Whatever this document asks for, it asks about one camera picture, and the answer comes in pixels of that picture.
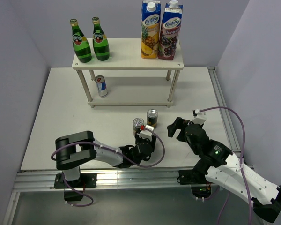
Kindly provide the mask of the dark energy can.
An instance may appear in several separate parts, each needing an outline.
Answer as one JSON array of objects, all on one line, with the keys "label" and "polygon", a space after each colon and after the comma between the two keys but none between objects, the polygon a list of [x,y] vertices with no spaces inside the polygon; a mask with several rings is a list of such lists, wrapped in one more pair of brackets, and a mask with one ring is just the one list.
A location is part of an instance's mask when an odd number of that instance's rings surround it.
[{"label": "dark energy can", "polygon": [[132,121],[132,125],[133,125],[133,135],[134,137],[136,137],[136,134],[138,134],[141,131],[141,126],[144,125],[144,120],[142,118],[135,118]]},{"label": "dark energy can", "polygon": [[157,121],[158,121],[158,111],[156,109],[149,109],[147,111],[147,125],[156,127]]}]

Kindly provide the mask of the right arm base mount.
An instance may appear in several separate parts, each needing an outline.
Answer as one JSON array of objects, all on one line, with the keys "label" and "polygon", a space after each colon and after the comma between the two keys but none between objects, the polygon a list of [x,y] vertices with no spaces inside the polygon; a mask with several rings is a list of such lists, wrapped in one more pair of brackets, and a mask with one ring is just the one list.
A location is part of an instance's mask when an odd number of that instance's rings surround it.
[{"label": "right arm base mount", "polygon": [[211,196],[211,185],[206,180],[205,175],[191,170],[179,170],[176,179],[180,185],[190,185],[191,192],[195,198],[205,199]]}]

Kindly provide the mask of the green perrier bottle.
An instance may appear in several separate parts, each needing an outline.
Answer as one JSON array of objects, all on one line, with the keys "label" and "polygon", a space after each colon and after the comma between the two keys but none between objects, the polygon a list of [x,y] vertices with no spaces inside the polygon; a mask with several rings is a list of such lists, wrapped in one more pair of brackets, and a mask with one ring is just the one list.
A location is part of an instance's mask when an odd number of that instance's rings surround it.
[{"label": "green perrier bottle", "polygon": [[100,25],[99,17],[92,18],[93,23],[93,49],[96,58],[100,61],[108,60],[110,57],[110,49],[108,39]]},{"label": "green perrier bottle", "polygon": [[77,19],[70,19],[72,28],[72,43],[75,55],[82,63],[90,62],[92,59],[89,42],[81,31]]}]

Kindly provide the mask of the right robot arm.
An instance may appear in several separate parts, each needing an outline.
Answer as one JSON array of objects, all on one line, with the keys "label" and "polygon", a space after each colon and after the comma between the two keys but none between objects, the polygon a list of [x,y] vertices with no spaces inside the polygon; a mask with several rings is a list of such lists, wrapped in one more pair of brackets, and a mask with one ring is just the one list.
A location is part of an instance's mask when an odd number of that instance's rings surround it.
[{"label": "right robot arm", "polygon": [[185,120],[177,117],[168,125],[168,137],[180,131],[177,140],[186,142],[199,161],[189,170],[180,170],[181,185],[214,183],[247,203],[263,220],[274,223],[281,211],[281,185],[261,177],[221,142],[210,139],[203,129],[204,119]]}]

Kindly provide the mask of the Red Bull can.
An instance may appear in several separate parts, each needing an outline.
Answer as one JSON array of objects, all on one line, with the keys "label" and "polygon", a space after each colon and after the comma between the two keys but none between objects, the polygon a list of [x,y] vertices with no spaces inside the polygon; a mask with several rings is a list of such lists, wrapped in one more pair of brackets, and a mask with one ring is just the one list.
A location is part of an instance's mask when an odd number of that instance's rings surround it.
[{"label": "Red Bull can", "polygon": [[100,97],[105,97],[108,95],[107,86],[105,82],[105,78],[102,75],[98,75],[95,77],[95,83],[97,86],[98,94]]}]

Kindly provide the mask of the green Perrier bottle front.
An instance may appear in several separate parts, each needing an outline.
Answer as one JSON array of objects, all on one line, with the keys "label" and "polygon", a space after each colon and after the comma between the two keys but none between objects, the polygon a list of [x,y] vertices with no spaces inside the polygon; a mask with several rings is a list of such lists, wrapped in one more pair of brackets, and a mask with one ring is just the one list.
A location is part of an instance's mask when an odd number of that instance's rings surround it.
[{"label": "green Perrier bottle front", "polygon": [[92,59],[89,42],[81,31],[77,19],[70,19],[72,28],[72,43],[75,55],[82,63],[90,62]]}]

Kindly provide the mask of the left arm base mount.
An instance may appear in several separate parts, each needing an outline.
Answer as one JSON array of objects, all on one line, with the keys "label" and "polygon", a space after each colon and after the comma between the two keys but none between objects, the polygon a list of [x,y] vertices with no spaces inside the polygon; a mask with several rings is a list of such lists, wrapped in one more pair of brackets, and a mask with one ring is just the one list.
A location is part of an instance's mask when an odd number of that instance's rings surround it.
[{"label": "left arm base mount", "polygon": [[64,174],[58,173],[53,188],[64,190],[65,203],[71,207],[87,207],[94,203],[94,199],[86,194],[86,189],[95,188],[96,181],[96,173],[81,173],[80,178],[74,181],[66,181]]}]

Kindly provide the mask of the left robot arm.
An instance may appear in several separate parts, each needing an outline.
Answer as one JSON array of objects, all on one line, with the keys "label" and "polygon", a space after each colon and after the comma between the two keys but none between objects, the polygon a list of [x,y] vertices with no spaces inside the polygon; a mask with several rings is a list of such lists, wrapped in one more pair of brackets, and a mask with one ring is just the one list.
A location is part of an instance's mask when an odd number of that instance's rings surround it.
[{"label": "left robot arm", "polygon": [[147,137],[135,136],[135,145],[111,147],[94,138],[93,132],[83,131],[59,137],[55,140],[56,151],[52,160],[56,168],[63,172],[65,182],[71,187],[82,187],[86,181],[82,178],[80,165],[91,161],[100,161],[112,167],[125,169],[149,161],[155,150],[157,137],[149,133]]}]

